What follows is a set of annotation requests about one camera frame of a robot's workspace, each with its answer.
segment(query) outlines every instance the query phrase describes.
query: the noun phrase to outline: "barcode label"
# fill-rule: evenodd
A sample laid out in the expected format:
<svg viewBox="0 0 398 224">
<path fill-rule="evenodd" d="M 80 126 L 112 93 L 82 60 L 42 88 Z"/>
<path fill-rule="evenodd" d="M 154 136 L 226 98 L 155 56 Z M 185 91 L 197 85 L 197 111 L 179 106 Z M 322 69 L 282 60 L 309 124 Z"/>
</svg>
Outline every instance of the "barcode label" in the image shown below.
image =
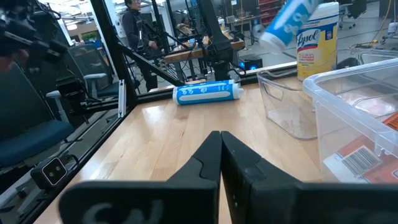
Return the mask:
<svg viewBox="0 0 398 224">
<path fill-rule="evenodd" d="M 357 177 L 375 168 L 381 163 L 381 160 L 363 146 L 345 157 L 341 162 Z"/>
</svg>

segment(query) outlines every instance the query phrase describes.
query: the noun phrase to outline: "clear plastic container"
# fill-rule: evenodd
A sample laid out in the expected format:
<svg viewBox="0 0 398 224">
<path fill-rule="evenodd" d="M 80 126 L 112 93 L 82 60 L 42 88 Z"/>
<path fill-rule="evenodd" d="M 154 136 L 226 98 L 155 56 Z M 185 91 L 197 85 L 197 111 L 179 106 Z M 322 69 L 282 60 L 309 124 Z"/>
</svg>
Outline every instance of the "clear plastic container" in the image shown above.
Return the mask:
<svg viewBox="0 0 398 224">
<path fill-rule="evenodd" d="M 314 75 L 303 86 L 315 107 L 323 180 L 397 183 L 398 58 Z"/>
<path fill-rule="evenodd" d="M 338 69 L 397 57 L 398 52 L 390 50 L 339 50 Z M 297 139 L 315 139 L 318 135 L 312 99 L 303 92 L 297 77 L 268 79 L 281 75 L 285 74 L 268 71 L 257 74 L 267 117 Z"/>
</svg>

